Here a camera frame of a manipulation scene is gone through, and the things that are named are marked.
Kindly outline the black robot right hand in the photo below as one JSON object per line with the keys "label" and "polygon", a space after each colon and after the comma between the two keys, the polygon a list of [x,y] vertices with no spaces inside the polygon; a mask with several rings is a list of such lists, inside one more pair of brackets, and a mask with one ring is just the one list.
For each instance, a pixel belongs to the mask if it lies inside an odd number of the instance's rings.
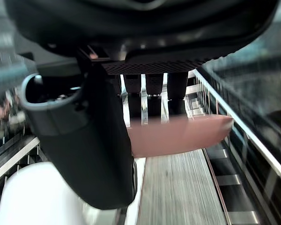
{"label": "black robot right hand", "polygon": [[[137,192],[135,159],[188,152],[229,132],[228,116],[188,119],[182,75],[254,41],[270,25],[276,0],[7,0],[17,52],[39,80],[22,83],[21,104],[47,158],[91,206],[128,206]],[[127,128],[115,82],[139,95],[141,74],[174,76],[174,117]]]}

